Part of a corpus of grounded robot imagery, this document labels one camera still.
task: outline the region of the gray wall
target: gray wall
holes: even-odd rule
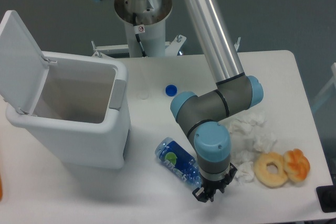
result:
[[[294,53],[308,98],[331,78],[336,62],[336,0],[218,0],[240,51],[287,49]],[[173,0],[167,40],[177,34],[188,40],[186,54],[200,54],[182,0]],[[123,26],[115,17],[113,0],[0,0],[0,16],[15,9],[42,50],[91,55],[97,46],[125,44]],[[336,97],[315,115],[328,156],[336,156]]]

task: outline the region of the plastic bottle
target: plastic bottle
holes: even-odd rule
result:
[[[198,163],[186,150],[180,147],[172,138],[167,137],[155,150],[156,157],[179,177],[194,189],[201,187]]]

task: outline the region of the blue bottle label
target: blue bottle label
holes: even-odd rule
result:
[[[170,142],[159,159],[182,181],[192,183],[198,179],[198,169],[194,167],[195,159],[192,155],[186,152],[175,141]]]

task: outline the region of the open trash bin lid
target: open trash bin lid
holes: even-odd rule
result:
[[[0,94],[20,114],[32,114],[49,71],[48,60],[14,10],[0,23]]]

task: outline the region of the warning sticker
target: warning sticker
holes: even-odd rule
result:
[[[145,32],[145,25],[134,26],[135,34],[143,34]]]

